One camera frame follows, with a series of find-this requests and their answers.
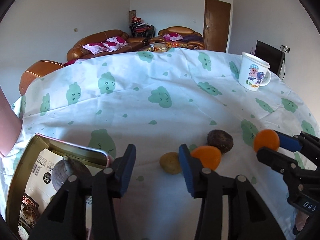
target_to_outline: potato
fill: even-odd
[[[166,173],[174,175],[179,174],[181,172],[178,153],[176,152],[169,152],[162,155],[159,163]]]
[[[208,133],[207,143],[210,146],[217,147],[224,154],[232,149],[233,138],[225,131],[212,130]]]

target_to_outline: mug rim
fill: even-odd
[[[242,53],[242,56],[245,56],[245,57],[251,59],[253,62],[255,62],[255,63],[257,63],[257,64],[259,64],[259,65],[261,65],[261,66],[263,66],[263,67],[265,67],[265,68],[268,68],[268,69],[270,68],[270,65],[269,65],[268,62],[264,61],[264,60],[261,59],[261,58],[258,58],[258,57],[255,56],[255,55],[252,55],[252,54],[243,52],[243,53]]]

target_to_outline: wall socket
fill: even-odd
[[[282,52],[284,52],[284,53],[286,53],[286,52],[290,53],[290,48],[288,48],[288,46],[282,45],[282,47],[283,47]]]

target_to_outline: white mug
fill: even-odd
[[[241,69],[239,72],[239,83],[243,87],[257,91],[261,86],[266,86],[271,80],[270,65],[268,62],[251,55],[242,53]]]

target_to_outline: metal rivet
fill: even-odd
[[[113,173],[113,169],[112,168],[105,168],[104,170],[103,170],[103,173],[104,174],[111,174],[111,173]]]
[[[246,178],[244,175],[239,175],[239,176],[238,176],[238,180],[239,180],[240,182],[245,182],[245,181],[247,180],[247,178]]]
[[[209,168],[202,168],[202,172],[204,174],[210,174],[211,173],[211,170]]]
[[[78,177],[77,177],[76,175],[71,175],[71,176],[68,178],[68,180],[69,180],[70,182],[74,182],[74,181],[76,181],[76,179],[78,179]]]

